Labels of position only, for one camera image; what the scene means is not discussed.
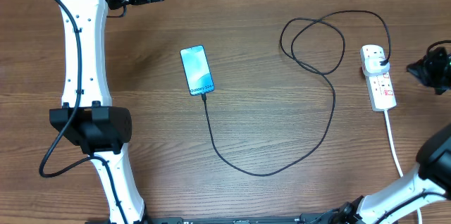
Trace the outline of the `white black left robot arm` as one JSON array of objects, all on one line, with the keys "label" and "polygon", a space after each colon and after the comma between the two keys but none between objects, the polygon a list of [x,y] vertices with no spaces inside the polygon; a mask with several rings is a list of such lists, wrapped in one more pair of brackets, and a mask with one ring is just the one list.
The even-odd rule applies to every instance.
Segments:
[{"label": "white black left robot arm", "polygon": [[80,147],[101,180],[109,205],[107,223],[150,223],[129,159],[132,118],[112,104],[106,77],[105,27],[110,10],[164,0],[56,0],[64,25],[66,78],[61,107],[49,120]]}]

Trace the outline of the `white charger plug adapter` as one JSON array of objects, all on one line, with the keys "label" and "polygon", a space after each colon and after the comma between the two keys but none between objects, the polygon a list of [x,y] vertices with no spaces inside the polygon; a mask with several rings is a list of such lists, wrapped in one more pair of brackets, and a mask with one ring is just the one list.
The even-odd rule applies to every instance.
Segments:
[{"label": "white charger plug adapter", "polygon": [[390,64],[382,57],[364,57],[362,61],[363,74],[367,77],[382,75],[390,70]]}]

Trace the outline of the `Galaxy S24+ smartphone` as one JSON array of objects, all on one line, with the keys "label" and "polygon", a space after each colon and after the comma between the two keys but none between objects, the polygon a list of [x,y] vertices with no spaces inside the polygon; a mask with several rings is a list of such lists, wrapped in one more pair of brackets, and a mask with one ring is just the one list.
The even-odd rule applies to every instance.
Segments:
[{"label": "Galaxy S24+ smartphone", "polygon": [[192,96],[206,94],[215,90],[206,52],[202,45],[182,49],[180,57],[189,93]]}]

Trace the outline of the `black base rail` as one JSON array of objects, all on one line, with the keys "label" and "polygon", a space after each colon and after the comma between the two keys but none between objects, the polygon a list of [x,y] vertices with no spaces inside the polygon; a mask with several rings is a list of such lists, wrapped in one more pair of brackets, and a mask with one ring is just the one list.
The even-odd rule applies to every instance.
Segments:
[{"label": "black base rail", "polygon": [[184,219],[181,217],[150,218],[145,217],[135,223],[148,224],[312,224],[312,223],[348,223],[349,218],[344,212],[332,209],[324,213],[302,213],[295,217],[236,217],[236,218],[198,218]]}]

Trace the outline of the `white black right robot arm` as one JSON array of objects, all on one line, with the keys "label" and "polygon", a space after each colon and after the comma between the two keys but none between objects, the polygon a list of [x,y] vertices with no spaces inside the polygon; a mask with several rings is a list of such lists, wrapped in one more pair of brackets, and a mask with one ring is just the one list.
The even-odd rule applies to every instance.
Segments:
[{"label": "white black right robot arm", "polygon": [[397,105],[390,79],[390,65],[381,46],[360,49],[371,107],[382,112],[388,141],[400,178],[381,191],[347,202],[329,218],[329,223],[395,223],[413,211],[450,199],[450,126],[426,141],[416,155],[416,165],[403,173],[397,158],[388,111]]}]

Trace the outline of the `white power strip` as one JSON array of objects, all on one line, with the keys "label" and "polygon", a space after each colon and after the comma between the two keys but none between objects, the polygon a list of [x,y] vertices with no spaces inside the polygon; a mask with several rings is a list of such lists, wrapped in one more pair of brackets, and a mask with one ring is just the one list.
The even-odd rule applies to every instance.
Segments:
[{"label": "white power strip", "polygon": [[[360,56],[362,61],[364,57],[382,57],[385,59],[383,48],[375,44],[364,45],[360,49]],[[365,79],[373,111],[387,111],[397,105],[389,71],[373,77],[365,76]]]}]

